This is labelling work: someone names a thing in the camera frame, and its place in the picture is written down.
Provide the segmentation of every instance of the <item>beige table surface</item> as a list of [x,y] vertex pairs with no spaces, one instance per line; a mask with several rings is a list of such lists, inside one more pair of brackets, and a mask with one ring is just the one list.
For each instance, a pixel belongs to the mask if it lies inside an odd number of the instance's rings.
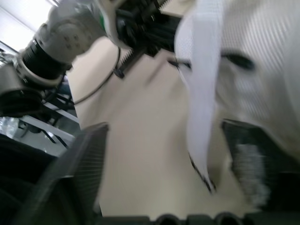
[[[191,2],[174,0],[167,11],[183,14]],[[106,38],[78,58],[68,74],[75,100],[107,76],[117,48]],[[251,208],[229,170],[230,157],[215,121],[209,165],[217,193],[210,195],[191,166],[186,147],[187,91],[178,71],[165,59],[148,56],[124,80],[114,77],[91,99],[76,107],[82,128],[110,124],[100,206],[105,216],[163,213],[215,216],[221,211],[243,215]]]

